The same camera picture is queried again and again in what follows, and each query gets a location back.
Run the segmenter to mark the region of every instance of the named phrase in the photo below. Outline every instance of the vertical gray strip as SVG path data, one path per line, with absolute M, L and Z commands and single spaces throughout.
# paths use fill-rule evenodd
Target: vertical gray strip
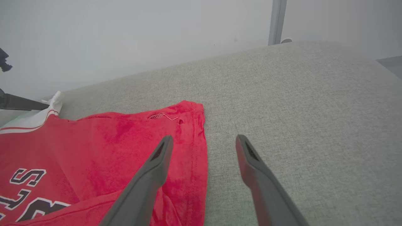
M 281 43 L 286 1 L 287 0 L 272 0 L 271 25 L 269 27 L 268 45 Z

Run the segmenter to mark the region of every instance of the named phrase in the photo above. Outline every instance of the jersey lettering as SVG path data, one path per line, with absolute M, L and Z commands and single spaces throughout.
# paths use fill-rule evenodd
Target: jersey lettering
M 6 205 L 5 208 L 8 210 L 13 210 L 25 200 L 25 198 L 29 195 L 30 192 L 31 192 L 30 190 L 21 189 L 20 193 L 18 193 L 18 196 L 20 198 L 17 200 L 0 196 L 0 204 Z
M 39 182 L 39 180 L 43 177 L 43 175 L 46 174 L 45 169 L 31 169 L 30 171 L 28 171 L 24 175 L 22 175 L 26 170 L 27 169 L 23 169 L 23 168 L 18 169 L 15 172 L 15 174 L 13 175 L 13 177 L 10 179 L 10 183 L 20 185 L 20 184 L 25 183 L 27 180 L 29 180 L 29 178 L 31 178 L 31 176 L 35 176 L 35 178 L 32 178 L 27 184 L 27 186 L 35 187 L 36 184 Z
M 53 213 L 67 206 L 69 204 L 64 202 L 52 202 L 51 200 L 38 197 L 28 204 L 17 222 L 33 219 L 37 214 L 45 215 Z

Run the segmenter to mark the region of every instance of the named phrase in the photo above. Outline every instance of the sports jersey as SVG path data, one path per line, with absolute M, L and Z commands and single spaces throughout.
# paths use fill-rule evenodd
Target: sports jersey
M 63 94 L 0 128 L 1 225 L 98 225 L 166 135 L 174 140 L 150 225 L 203 225 L 207 145 L 202 104 L 60 119 Z

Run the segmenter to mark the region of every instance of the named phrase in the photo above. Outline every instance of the red garment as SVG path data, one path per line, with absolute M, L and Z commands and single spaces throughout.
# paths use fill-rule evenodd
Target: red garment
M 98 225 L 166 135 L 173 137 L 173 152 L 151 225 L 203 225 L 207 145 L 202 104 L 182 101 L 157 111 L 109 112 L 77 121 L 45 111 L 46 121 L 33 131 L 1 129 L 21 130 L 0 134 L 1 225 Z

